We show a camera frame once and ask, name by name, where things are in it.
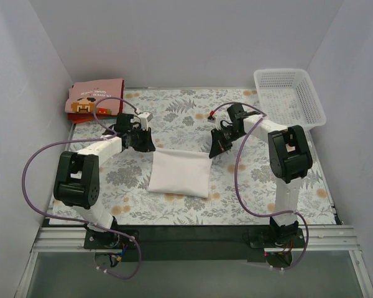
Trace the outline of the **white t shirt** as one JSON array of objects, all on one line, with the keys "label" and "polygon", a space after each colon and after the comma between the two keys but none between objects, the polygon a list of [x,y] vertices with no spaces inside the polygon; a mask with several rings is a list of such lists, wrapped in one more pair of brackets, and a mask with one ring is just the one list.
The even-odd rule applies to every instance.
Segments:
[{"label": "white t shirt", "polygon": [[158,148],[148,191],[207,199],[211,164],[208,153]]}]

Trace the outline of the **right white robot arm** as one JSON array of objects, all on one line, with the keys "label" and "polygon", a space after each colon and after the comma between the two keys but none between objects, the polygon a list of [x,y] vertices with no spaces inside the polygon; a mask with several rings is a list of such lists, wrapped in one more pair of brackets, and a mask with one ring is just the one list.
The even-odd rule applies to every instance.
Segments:
[{"label": "right white robot arm", "polygon": [[300,188],[313,165],[304,129],[299,125],[287,127],[269,119],[264,112],[253,107],[245,111],[245,103],[227,102],[229,120],[216,118],[211,111],[208,121],[215,124],[211,130],[209,158],[229,151],[233,142],[246,142],[253,135],[269,147],[269,164],[276,178],[275,209],[267,215],[269,234],[273,245],[291,245],[298,235],[298,222],[303,219],[297,211]]}]

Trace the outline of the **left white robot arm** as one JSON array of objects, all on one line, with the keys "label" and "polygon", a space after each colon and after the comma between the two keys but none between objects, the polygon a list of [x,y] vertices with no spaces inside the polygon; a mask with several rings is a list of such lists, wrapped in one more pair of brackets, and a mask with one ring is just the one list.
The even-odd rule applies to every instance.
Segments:
[{"label": "left white robot arm", "polygon": [[53,189],[56,200],[75,210],[85,221],[85,228],[105,248],[118,245],[121,236],[116,219],[105,209],[101,199],[99,168],[123,150],[149,153],[155,151],[149,122],[153,115],[118,114],[116,123],[99,140],[78,151],[64,151],[59,158]]}]

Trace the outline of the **floral patterned table mat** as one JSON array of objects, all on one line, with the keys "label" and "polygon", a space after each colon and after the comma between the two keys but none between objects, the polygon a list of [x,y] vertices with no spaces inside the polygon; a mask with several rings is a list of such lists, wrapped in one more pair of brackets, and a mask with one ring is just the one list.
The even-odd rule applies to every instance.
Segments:
[{"label": "floral patterned table mat", "polygon": [[[225,103],[259,106],[248,89],[128,90],[126,113],[137,107],[153,114],[150,121],[156,148],[209,152],[210,111],[226,118]],[[213,160],[207,199],[147,190],[152,155],[126,150],[100,168],[100,197],[120,224],[240,225],[267,224],[275,207],[275,176],[267,144],[249,137]]]}]

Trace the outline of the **white plastic mesh basket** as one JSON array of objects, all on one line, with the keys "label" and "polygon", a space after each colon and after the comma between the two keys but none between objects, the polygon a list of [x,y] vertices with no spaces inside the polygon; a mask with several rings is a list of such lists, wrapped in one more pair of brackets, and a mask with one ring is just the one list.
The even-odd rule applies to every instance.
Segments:
[{"label": "white plastic mesh basket", "polygon": [[325,112],[307,71],[257,70],[254,82],[260,106],[271,121],[286,126],[300,125],[306,131],[326,123]]}]

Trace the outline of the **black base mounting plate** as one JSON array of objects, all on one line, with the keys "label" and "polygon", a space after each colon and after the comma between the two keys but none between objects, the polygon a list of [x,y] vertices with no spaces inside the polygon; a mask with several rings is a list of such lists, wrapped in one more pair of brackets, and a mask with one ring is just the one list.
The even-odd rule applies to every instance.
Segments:
[{"label": "black base mounting plate", "polygon": [[268,225],[121,225],[133,236],[144,261],[243,260],[263,263],[266,249],[305,246],[303,230],[276,238]]}]

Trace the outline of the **aluminium extrusion rail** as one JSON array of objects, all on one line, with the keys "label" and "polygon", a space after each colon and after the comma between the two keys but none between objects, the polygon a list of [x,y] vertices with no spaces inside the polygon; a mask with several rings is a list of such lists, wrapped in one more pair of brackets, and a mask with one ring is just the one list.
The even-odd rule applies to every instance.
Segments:
[{"label": "aluminium extrusion rail", "polygon": [[[283,264],[243,260],[144,261],[136,250],[101,249],[78,226],[40,229],[17,297],[373,297],[361,247],[347,225],[314,225],[308,247]],[[121,254],[122,260],[114,262]]]}]

